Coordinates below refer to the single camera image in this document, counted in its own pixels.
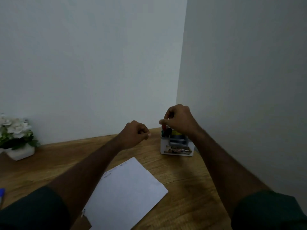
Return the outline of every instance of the white paper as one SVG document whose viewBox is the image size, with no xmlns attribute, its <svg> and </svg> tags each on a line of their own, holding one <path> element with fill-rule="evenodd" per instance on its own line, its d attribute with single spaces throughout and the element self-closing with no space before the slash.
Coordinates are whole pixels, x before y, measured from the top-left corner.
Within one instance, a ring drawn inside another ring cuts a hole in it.
<svg viewBox="0 0 307 230">
<path fill-rule="evenodd" d="M 95 230 L 130 230 L 167 192 L 133 157 L 103 174 L 84 215 Z"/>
</svg>

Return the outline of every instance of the pen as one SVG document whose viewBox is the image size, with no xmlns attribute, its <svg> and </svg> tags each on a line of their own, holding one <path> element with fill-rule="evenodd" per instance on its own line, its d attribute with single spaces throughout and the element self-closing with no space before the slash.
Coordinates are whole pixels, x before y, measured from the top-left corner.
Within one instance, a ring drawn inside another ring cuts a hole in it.
<svg viewBox="0 0 307 230">
<path fill-rule="evenodd" d="M 0 207 L 1 207 L 2 199 L 4 197 L 4 193 L 5 193 L 5 189 L 4 188 L 0 189 Z"/>
</svg>

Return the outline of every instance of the person's left arm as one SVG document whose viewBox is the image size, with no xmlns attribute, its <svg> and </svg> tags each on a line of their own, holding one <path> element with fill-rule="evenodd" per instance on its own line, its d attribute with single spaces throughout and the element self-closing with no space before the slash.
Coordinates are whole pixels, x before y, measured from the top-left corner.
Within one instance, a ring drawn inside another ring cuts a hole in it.
<svg viewBox="0 0 307 230">
<path fill-rule="evenodd" d="M 0 230 L 69 229 L 84 208 L 111 160 L 123 149 L 148 139 L 147 127 L 127 123 L 115 138 L 71 169 L 0 211 Z"/>
</svg>

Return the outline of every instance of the sleeve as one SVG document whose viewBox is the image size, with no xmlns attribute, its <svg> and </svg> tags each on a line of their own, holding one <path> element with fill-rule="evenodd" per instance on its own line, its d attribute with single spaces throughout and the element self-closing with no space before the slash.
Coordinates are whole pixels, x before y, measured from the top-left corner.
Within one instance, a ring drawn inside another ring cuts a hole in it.
<svg viewBox="0 0 307 230">
<path fill-rule="evenodd" d="M 70 215 L 62 198 L 43 186 L 0 211 L 0 230 L 69 229 Z"/>
<path fill-rule="evenodd" d="M 264 190 L 240 201 L 231 226 L 233 230 L 301 230 L 307 229 L 307 216 L 294 197 Z"/>
</svg>

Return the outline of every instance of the white flower pot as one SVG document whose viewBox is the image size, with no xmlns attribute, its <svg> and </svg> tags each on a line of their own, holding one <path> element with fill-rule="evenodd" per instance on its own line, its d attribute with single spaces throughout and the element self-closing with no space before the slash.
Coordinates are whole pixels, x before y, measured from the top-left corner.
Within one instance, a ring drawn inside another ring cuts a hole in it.
<svg viewBox="0 0 307 230">
<path fill-rule="evenodd" d="M 5 153 L 15 161 L 24 159 L 28 156 L 32 156 L 35 152 L 35 147 L 30 146 L 29 144 L 25 144 L 24 147 L 12 150 L 12 148 L 8 148 L 4 150 Z"/>
</svg>

